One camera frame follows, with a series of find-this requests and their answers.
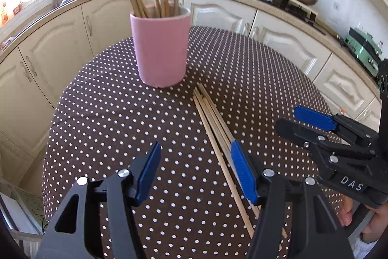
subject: human hand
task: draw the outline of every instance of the human hand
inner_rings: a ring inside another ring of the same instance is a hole
[[[342,196],[342,203],[340,210],[338,211],[338,218],[342,226],[348,226],[352,222],[352,207],[353,200],[347,196]],[[369,210],[373,210],[375,215],[364,228],[362,241],[365,243],[371,243],[378,240],[383,234],[388,225],[388,202],[382,205],[379,209],[373,209],[367,207]]]

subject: pink cup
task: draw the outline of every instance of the pink cup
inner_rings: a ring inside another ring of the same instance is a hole
[[[155,8],[148,10],[154,17]],[[178,16],[169,18],[138,18],[131,14],[133,44],[143,83],[163,88],[185,77],[190,22],[190,10],[183,7],[179,7]]]

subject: countertop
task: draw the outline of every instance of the countertop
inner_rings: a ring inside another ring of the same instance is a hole
[[[39,18],[37,21],[35,21],[29,27],[27,27],[24,31],[19,33],[19,35],[15,37],[15,39],[8,45],[8,47],[5,48],[5,50],[0,54],[0,63],[5,59],[5,57],[10,52],[12,52],[14,48],[16,48],[24,39],[26,39],[31,33],[36,31],[42,25],[54,19],[55,17],[59,16],[60,14],[66,12],[67,10],[70,10],[88,1],[91,1],[91,0],[73,0],[72,2],[69,2],[66,5],[61,6],[60,8],[57,8],[49,12],[45,16]],[[356,72],[356,74],[366,83],[366,85],[375,94],[375,96],[377,98],[379,97],[379,89],[376,83],[370,78],[368,73],[366,73],[366,71],[364,71],[364,69],[358,64],[358,62],[354,59],[354,57],[348,51],[342,48],[337,42],[337,40],[335,40],[331,35],[329,34],[323,35],[322,33],[317,31],[310,25],[302,22],[301,20],[292,16],[291,14],[288,14],[287,12],[284,12],[283,10],[278,9],[265,2],[262,2],[259,0],[233,0],[233,1],[240,2],[242,4],[267,12],[268,14],[271,14],[293,25],[294,27],[302,30],[303,32],[307,33],[308,35],[310,35],[311,37],[313,37],[314,39],[322,43],[324,46],[326,46],[328,49],[330,49],[341,60],[343,60],[343,62],[345,62],[354,72]]]

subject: wire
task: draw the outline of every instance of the wire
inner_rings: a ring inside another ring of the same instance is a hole
[[[48,223],[46,223],[46,225],[43,226],[43,222],[44,222],[45,219],[46,219],[46,217],[44,216],[44,217],[42,218],[42,225],[41,225],[42,234],[43,234],[43,235],[45,234],[45,229],[46,229],[46,227],[47,227],[47,225],[48,225]]]

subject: table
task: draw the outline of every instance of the table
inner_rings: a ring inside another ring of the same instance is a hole
[[[317,176],[308,152],[278,137],[274,124],[279,117],[292,118],[299,104],[329,112],[318,89],[262,43],[192,27],[187,73],[174,87],[156,89],[139,79],[129,38],[96,56],[65,89],[43,168],[48,220],[78,177],[109,177],[159,141],[160,168],[148,200],[135,210],[147,257],[244,258],[250,238],[192,99],[199,82],[245,150],[290,179]],[[340,195],[325,190],[338,208]],[[248,212],[254,224],[253,211]],[[104,252],[111,257],[103,204],[101,213]],[[285,220],[289,233],[290,207]],[[280,258],[288,242],[282,240]]]

